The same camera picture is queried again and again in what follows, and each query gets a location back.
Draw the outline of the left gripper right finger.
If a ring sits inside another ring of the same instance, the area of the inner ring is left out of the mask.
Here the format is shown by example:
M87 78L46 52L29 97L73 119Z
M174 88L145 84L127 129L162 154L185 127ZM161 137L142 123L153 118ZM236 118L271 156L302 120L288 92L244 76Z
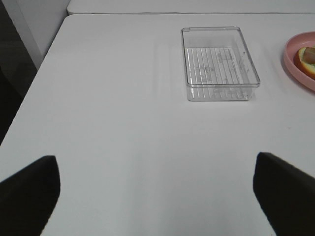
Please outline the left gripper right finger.
M268 152L256 158L253 191L278 236L315 234L315 179Z

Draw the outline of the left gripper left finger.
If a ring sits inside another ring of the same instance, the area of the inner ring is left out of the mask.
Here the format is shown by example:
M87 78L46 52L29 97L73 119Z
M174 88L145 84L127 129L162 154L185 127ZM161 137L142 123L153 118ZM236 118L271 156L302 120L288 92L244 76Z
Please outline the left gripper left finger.
M60 196L56 157L37 159L0 183L0 234L39 236Z

